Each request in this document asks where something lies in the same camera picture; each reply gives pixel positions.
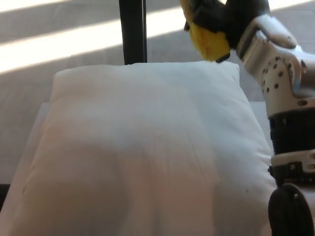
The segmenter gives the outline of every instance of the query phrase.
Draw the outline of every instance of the black pole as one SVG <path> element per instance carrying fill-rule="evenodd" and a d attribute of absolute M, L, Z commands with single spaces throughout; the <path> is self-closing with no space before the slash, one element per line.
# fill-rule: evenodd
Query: black pole
<path fill-rule="evenodd" d="M 146 0 L 119 0 L 125 65 L 147 62 Z"/>

